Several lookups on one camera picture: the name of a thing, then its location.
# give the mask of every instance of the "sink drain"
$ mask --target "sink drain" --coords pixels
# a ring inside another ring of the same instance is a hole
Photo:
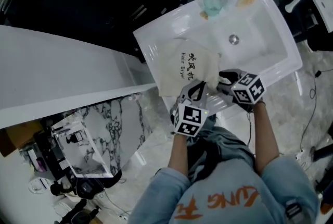
[[[229,42],[232,44],[232,45],[237,45],[239,43],[239,37],[237,35],[230,35],[229,36]]]

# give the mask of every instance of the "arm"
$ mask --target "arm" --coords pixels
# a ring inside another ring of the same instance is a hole
[[[253,107],[255,124],[255,166],[259,175],[264,168],[279,157],[279,149],[264,103]]]
[[[184,135],[175,135],[168,167],[188,176],[187,145]]]
[[[176,134],[168,168],[160,169],[129,217],[132,223],[169,223],[176,206],[189,188],[186,137]]]
[[[256,167],[259,175],[284,210],[288,203],[296,202],[302,208],[303,220],[308,219],[310,223],[314,223],[319,202],[308,177],[294,158],[279,157],[265,105],[257,103],[253,111]]]

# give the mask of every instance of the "cardboard box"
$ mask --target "cardboard box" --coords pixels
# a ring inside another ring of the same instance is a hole
[[[33,138],[36,132],[43,130],[38,120],[21,123],[0,130],[0,153],[6,157],[16,149],[21,148]]]

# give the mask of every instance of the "light blue shirt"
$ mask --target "light blue shirt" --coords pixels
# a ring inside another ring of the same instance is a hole
[[[291,219],[286,216],[290,203],[302,211]],[[244,160],[231,159],[193,185],[178,171],[161,169],[131,213],[129,224],[314,223],[318,210],[313,187],[293,158],[273,160],[261,177]]]

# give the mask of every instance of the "box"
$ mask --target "box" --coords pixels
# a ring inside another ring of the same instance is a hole
[[[266,88],[260,77],[247,73],[231,88],[238,103],[255,105],[265,94]]]
[[[174,117],[174,132],[195,137],[206,121],[208,113],[206,109],[178,104]]]
[[[21,148],[33,138],[36,132],[43,130],[38,120],[21,123],[0,130],[0,153],[6,157],[16,149]]]

